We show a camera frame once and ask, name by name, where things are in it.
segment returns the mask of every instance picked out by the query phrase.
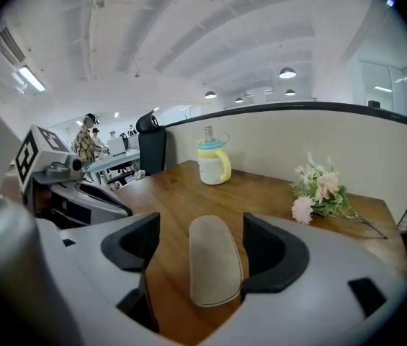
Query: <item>air vent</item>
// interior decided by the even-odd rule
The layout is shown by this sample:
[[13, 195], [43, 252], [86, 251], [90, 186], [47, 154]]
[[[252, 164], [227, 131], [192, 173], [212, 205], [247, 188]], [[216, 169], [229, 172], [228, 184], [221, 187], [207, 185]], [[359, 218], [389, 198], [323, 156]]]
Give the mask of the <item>air vent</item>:
[[8, 27], [5, 27], [0, 31], [0, 37], [8, 47], [8, 49], [11, 51], [11, 53], [14, 55], [14, 57], [22, 63], [25, 59], [24, 54], [22, 53], [21, 49], [19, 49], [19, 46], [17, 46], [16, 41], [14, 41], [14, 38], [11, 36], [10, 31], [8, 30]]

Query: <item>fluorescent light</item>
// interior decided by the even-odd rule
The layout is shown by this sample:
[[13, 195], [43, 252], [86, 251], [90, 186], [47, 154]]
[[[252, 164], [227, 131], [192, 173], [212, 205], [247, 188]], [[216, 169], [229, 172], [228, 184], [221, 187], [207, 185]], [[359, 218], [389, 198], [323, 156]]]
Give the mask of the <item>fluorescent light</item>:
[[36, 88], [38, 91], [45, 91], [45, 86], [42, 85], [40, 81], [38, 81], [37, 77], [34, 76], [34, 74], [28, 69], [28, 67], [23, 66], [18, 70], [23, 77], [30, 82], [34, 88]]
[[392, 92], [391, 89], [386, 89], [385, 87], [375, 86], [375, 89], [378, 89], [378, 90], [383, 91], [383, 92]]

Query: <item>white ceiling beam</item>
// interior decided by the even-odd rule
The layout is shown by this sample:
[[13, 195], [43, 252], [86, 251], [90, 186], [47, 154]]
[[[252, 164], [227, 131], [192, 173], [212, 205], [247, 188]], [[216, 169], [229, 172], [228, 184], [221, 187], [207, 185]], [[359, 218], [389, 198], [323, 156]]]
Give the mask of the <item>white ceiling beam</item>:
[[[254, 67], [254, 68], [251, 67], [251, 68], [248, 68], [245, 71], [233, 71], [228, 76], [224, 76], [224, 75], [215, 76], [216, 77], [215, 80], [212, 80], [211, 77], [209, 77], [209, 79], [205, 80], [205, 82], [207, 84], [218, 84], [220, 82], [227, 81], [229, 79], [230, 80], [236, 79], [237, 77], [243, 76], [243, 75], [248, 74], [250, 72], [253, 72], [254, 75], [257, 76], [256, 72], [259, 72], [259, 71], [262, 71], [264, 69], [270, 68], [271, 63], [272, 62], [268, 62], [264, 66], [257, 66], [257, 67]], [[291, 66], [291, 65], [295, 65], [295, 64], [305, 64], [305, 63], [309, 63], [310, 67], [312, 67], [312, 61], [298, 60], [298, 61], [275, 61], [274, 62], [274, 64], [278, 65], [278, 66]], [[279, 75], [279, 72], [277, 73], [277, 71], [275, 71], [275, 75], [274, 75], [275, 80], [283, 81], [282, 79], [280, 79], [278, 77], [278, 75]]]
[[222, 8], [212, 16], [205, 19], [205, 22], [202, 24], [205, 26], [205, 29], [195, 32], [190, 30], [187, 35], [182, 36], [174, 45], [169, 48], [173, 54], [165, 53], [156, 65], [156, 70], [159, 72], [165, 71], [171, 63], [173, 63], [183, 52], [192, 47], [197, 41], [201, 40], [204, 36], [208, 35], [212, 31], [218, 29], [224, 24], [239, 18], [245, 14], [251, 13], [257, 9], [264, 8], [269, 5], [279, 4], [286, 1], [292, 0], [257, 0], [258, 4], [246, 4], [246, 0], [237, 0], [230, 5], [227, 5], [228, 9], [232, 12], [238, 12], [237, 14], [227, 15], [227, 8]]
[[109, 0], [109, 5], [124, 5], [124, 6], [133, 6], [138, 9], [145, 10], [155, 10], [155, 7], [147, 4], [138, 4], [128, 0]]
[[93, 32], [96, 30], [97, 26], [97, 11], [101, 9], [101, 6], [104, 6], [107, 3], [107, 0], [93, 0], [90, 6], [89, 13], [89, 23], [88, 23], [88, 32], [86, 39], [82, 41], [81, 48], [83, 50], [84, 57], [84, 68], [86, 72], [86, 77], [88, 81], [92, 81], [96, 78], [95, 68], [93, 66]]
[[263, 47], [267, 48], [268, 46], [272, 45], [272, 44], [277, 44], [277, 43], [281, 43], [284, 41], [291, 41], [291, 40], [299, 40], [299, 39], [313, 39], [313, 29], [312, 27], [307, 27], [307, 26], [297, 26], [296, 28], [294, 28], [294, 26], [285, 26], [285, 32], [287, 32], [288, 35], [285, 35], [283, 37], [272, 37], [271, 36], [271, 40], [269, 41], [264, 41], [261, 46], [258, 46], [256, 44], [255, 47], [253, 48], [249, 48], [248, 50], [242, 50], [242, 51], [238, 51], [237, 53], [227, 53], [227, 55], [224, 56], [218, 56], [216, 60], [211, 60], [210, 58], [212, 58], [213, 56], [211, 55], [212, 53], [206, 52], [205, 53], [205, 65], [203, 66], [198, 66], [195, 65], [195, 63], [192, 63], [192, 65], [189, 68], [186, 68], [184, 70], [184, 72], [182, 73], [183, 76], [185, 76], [186, 78], [190, 79], [196, 75], [198, 75], [198, 73], [201, 73], [203, 71], [207, 71], [209, 68], [212, 68], [216, 65], [221, 64], [224, 61], [228, 61], [228, 60], [232, 60], [232, 59], [237, 59], [240, 58], [241, 56], [249, 53], [250, 51], [255, 51], [255, 50], [259, 50]]
[[173, 4], [174, 1], [175, 0], [161, 0], [153, 10], [152, 15], [145, 22], [141, 22], [138, 34], [135, 36], [134, 42], [130, 44], [130, 46], [134, 47], [134, 51], [125, 65], [127, 70], [130, 70], [130, 67], [133, 64], [133, 59], [137, 56], [142, 44], [146, 41], [148, 33], [160, 19], [161, 15], [166, 11], [166, 8]]

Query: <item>white flower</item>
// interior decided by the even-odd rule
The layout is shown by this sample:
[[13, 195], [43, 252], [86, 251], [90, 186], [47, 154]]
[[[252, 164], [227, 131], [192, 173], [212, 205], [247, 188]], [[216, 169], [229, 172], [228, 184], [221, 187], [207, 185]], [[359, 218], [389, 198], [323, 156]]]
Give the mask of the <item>white flower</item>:
[[314, 179], [319, 175], [319, 173], [310, 164], [305, 166], [305, 174], [307, 175], [308, 179]]
[[309, 164], [314, 167], [316, 165], [316, 163], [314, 162], [314, 160], [312, 159], [312, 153], [309, 151], [307, 153], [307, 160], [309, 162]]
[[316, 169], [320, 172], [320, 173], [324, 173], [325, 172], [325, 168], [323, 168], [323, 166], [322, 165], [316, 165]]
[[329, 156], [328, 158], [326, 158], [326, 161], [328, 162], [328, 165], [330, 166], [330, 171], [333, 172], [334, 171], [334, 163], [331, 160], [331, 157]]
[[304, 167], [298, 165], [298, 167], [295, 169], [295, 173], [296, 174], [304, 174], [305, 173]]
[[309, 176], [305, 173], [301, 175], [301, 180], [303, 181], [303, 184], [306, 185], [309, 183]]
[[319, 178], [317, 178], [317, 182], [320, 185], [323, 185], [323, 188], [325, 188], [326, 191], [339, 191], [339, 178], [338, 174], [335, 172], [324, 172]]
[[310, 197], [301, 196], [300, 198], [297, 198], [291, 207], [292, 217], [298, 223], [308, 226], [312, 220], [312, 217], [310, 216], [312, 213], [311, 206], [314, 204], [315, 203]]
[[320, 204], [323, 199], [328, 200], [329, 198], [330, 196], [328, 195], [328, 190], [322, 185], [317, 185], [316, 195], [313, 197], [313, 199], [315, 201], [318, 201], [318, 203]]

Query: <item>wooden table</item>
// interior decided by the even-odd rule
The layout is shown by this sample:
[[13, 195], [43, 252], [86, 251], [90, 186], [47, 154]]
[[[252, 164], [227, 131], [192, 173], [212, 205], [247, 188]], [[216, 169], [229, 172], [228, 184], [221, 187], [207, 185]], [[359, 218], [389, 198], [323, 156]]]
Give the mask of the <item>wooden table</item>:
[[[214, 332], [239, 306], [236, 299], [215, 308], [199, 308], [189, 297], [189, 225], [199, 216], [215, 215], [228, 225], [248, 277], [248, 258], [242, 245], [243, 212], [292, 219], [295, 199], [290, 182], [239, 171], [218, 186], [200, 181], [198, 164], [186, 161], [116, 192], [134, 214], [161, 214], [160, 244], [146, 271], [153, 311], [160, 333], [184, 345], [196, 345]], [[382, 261], [407, 274], [401, 235], [382, 200], [350, 195], [351, 204], [388, 240], [362, 223], [314, 216], [312, 226], [355, 238]]]

